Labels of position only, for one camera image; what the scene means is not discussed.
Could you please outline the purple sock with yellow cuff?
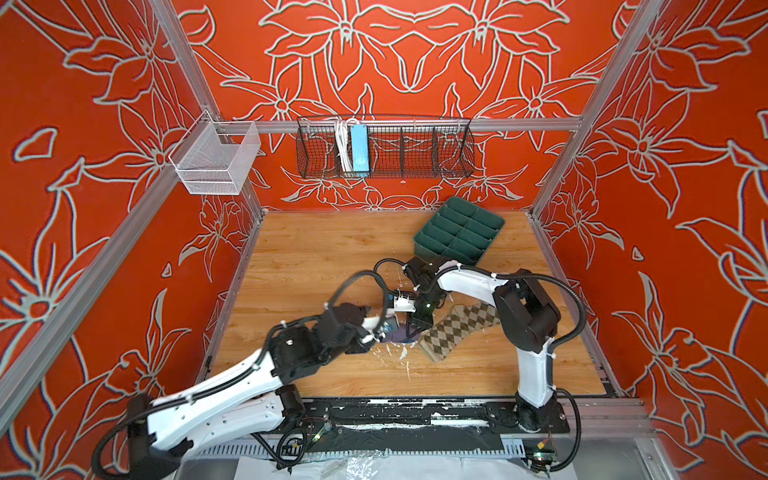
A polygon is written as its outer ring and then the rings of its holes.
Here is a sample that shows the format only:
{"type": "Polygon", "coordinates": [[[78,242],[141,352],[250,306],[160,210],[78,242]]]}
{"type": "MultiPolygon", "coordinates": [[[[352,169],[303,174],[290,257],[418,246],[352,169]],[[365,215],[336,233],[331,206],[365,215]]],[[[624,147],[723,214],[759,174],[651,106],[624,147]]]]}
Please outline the purple sock with yellow cuff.
{"type": "Polygon", "coordinates": [[[395,331],[386,334],[384,342],[410,344],[417,342],[420,335],[421,332],[418,329],[411,327],[408,323],[399,323],[398,328],[395,331]]]}

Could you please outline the green divided organizer tray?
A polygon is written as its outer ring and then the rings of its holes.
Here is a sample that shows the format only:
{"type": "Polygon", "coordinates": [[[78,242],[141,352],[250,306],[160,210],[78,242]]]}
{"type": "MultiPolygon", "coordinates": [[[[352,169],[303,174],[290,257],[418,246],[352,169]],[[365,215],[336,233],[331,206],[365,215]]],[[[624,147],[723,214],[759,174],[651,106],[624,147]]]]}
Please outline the green divided organizer tray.
{"type": "Polygon", "coordinates": [[[443,257],[477,265],[506,221],[460,197],[449,198],[414,237],[414,255],[424,261],[443,257]]]}

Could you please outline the brown argyle sock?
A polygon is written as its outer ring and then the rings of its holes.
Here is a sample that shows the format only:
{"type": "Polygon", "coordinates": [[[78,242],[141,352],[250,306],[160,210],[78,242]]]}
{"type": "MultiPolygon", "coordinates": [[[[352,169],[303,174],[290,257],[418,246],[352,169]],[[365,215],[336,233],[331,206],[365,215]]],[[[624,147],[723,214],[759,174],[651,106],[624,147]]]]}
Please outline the brown argyle sock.
{"type": "Polygon", "coordinates": [[[418,346],[433,363],[444,361],[470,334],[501,324],[496,309],[487,303],[454,305],[436,325],[420,336],[418,346]]]}

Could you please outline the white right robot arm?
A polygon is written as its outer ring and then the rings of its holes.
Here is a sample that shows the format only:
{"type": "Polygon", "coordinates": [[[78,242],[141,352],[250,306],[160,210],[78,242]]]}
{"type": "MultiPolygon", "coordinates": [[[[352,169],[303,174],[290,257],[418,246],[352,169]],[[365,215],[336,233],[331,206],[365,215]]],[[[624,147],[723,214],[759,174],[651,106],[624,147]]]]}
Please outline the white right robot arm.
{"type": "Polygon", "coordinates": [[[457,260],[418,257],[402,267],[414,286],[407,325],[434,362],[447,356],[470,334],[500,326],[515,347],[521,410],[539,414],[555,396],[553,353],[561,313],[540,284],[542,277],[521,269],[489,272],[457,260]]]}

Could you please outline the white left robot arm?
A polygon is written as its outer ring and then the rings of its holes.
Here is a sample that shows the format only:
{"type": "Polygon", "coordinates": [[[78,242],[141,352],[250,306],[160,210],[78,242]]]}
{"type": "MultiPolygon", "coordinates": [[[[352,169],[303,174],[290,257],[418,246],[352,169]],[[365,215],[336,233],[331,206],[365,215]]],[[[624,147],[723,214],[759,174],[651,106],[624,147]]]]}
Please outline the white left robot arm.
{"type": "Polygon", "coordinates": [[[280,400],[293,383],[343,354],[361,354],[391,333],[391,308],[378,315],[351,303],[272,327],[263,346],[237,365],[169,396],[141,393],[96,444],[91,470],[100,479],[161,479],[206,440],[232,431],[224,417],[259,397],[280,400]]]}

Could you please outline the blue box in basket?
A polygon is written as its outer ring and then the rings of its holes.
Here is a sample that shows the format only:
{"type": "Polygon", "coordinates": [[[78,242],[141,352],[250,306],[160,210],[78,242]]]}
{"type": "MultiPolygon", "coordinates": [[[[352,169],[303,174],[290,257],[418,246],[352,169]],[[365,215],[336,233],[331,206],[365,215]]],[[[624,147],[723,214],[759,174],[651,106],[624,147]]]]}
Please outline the blue box in basket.
{"type": "Polygon", "coordinates": [[[366,177],[370,173],[368,128],[364,124],[353,124],[350,127],[353,173],[366,177]]]}

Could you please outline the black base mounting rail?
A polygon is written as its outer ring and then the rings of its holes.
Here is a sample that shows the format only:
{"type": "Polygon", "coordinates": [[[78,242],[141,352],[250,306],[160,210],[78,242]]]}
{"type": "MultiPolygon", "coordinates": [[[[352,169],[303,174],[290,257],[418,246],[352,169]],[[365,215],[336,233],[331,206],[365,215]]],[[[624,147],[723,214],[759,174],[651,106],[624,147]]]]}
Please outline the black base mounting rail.
{"type": "Polygon", "coordinates": [[[286,421],[261,439],[283,454],[306,432],[308,458],[322,454],[439,455],[523,458],[540,449],[563,458],[576,438],[572,410],[557,404],[536,431],[521,427],[512,396],[491,397],[314,397],[305,416],[286,421]]]}

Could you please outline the clear plastic wall bin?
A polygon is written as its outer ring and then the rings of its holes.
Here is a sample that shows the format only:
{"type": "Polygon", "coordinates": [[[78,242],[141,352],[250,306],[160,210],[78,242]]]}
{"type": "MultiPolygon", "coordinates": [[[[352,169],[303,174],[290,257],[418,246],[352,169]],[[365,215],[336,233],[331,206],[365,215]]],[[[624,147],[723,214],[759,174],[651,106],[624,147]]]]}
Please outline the clear plastic wall bin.
{"type": "Polygon", "coordinates": [[[239,195],[261,151],[255,122],[216,121],[203,110],[169,154],[191,195],[239,195]]]}

